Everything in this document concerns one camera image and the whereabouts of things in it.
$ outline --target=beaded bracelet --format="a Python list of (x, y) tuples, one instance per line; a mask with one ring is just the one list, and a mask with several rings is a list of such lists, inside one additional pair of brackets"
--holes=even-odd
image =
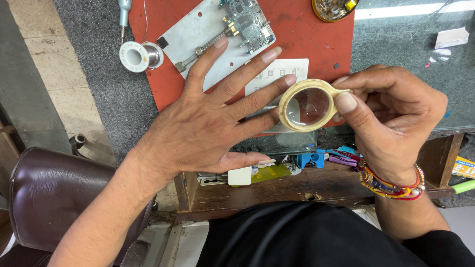
[(358, 164), (361, 184), (382, 197), (394, 200), (416, 200), (422, 191), (426, 189), (424, 172), (417, 164), (414, 164), (414, 169), (417, 176), (416, 183), (410, 186), (402, 186), (379, 178), (374, 174), (364, 158), (361, 158)]

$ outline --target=purple tube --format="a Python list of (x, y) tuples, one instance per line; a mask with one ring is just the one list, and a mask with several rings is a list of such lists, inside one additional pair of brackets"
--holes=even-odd
[(339, 163), (339, 164), (353, 166), (353, 167), (356, 167), (356, 165), (357, 165), (356, 160), (352, 160), (352, 159), (349, 159), (349, 158), (338, 157), (338, 156), (334, 156), (334, 155), (330, 155), (330, 158), (328, 160), (331, 161), (331, 162), (336, 162), (336, 163)]

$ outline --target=cream plastic frame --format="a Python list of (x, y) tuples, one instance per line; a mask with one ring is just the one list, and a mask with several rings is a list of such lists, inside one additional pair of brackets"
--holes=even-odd
[[(289, 118), (287, 117), (287, 106), (290, 102), (290, 100), (300, 91), (308, 89), (308, 88), (319, 88), (322, 91), (326, 93), (328, 96), (328, 100), (330, 102), (329, 107), (328, 107), (328, 112), (327, 114), (321, 118), (319, 121), (316, 121), (315, 123), (307, 126), (300, 126), (300, 125), (295, 125), (293, 124)], [(335, 115), (335, 113), (338, 112), (338, 109), (335, 106), (335, 101), (334, 98), (337, 97), (337, 95), (341, 92), (348, 92), (349, 90), (338, 90), (333, 88), (329, 83), (319, 80), (319, 79), (307, 79), (300, 81), (294, 85), (292, 85), (287, 91), (282, 95), (282, 98), (280, 99), (279, 102), (279, 118), (282, 124), (289, 128), (292, 131), (299, 132), (299, 133), (306, 133), (306, 132), (311, 132), (315, 131), (316, 129), (321, 128), (323, 125), (325, 125), (327, 122), (330, 121), (330, 119)]]

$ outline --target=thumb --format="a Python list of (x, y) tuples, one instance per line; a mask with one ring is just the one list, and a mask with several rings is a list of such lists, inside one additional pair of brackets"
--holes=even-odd
[(382, 133), (384, 126), (359, 97), (349, 92), (341, 92), (335, 98), (335, 104), (340, 115), (362, 140), (374, 140)]
[(222, 172), (229, 170), (236, 170), (251, 165), (257, 164), (260, 161), (270, 160), (270, 158), (264, 154), (257, 152), (227, 152), (219, 160), (218, 169)]

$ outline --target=glass table top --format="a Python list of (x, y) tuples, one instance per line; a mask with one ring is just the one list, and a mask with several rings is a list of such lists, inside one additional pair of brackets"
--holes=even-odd
[[(448, 97), (440, 130), (475, 128), (475, 0), (361, 0), (355, 11), (350, 72), (374, 64), (402, 66)], [(435, 50), (437, 33), (463, 28), (468, 43)], [(307, 144), (329, 149), (352, 143), (342, 126), (309, 133), (281, 133), (247, 139), (231, 151), (267, 155), (308, 153)]]

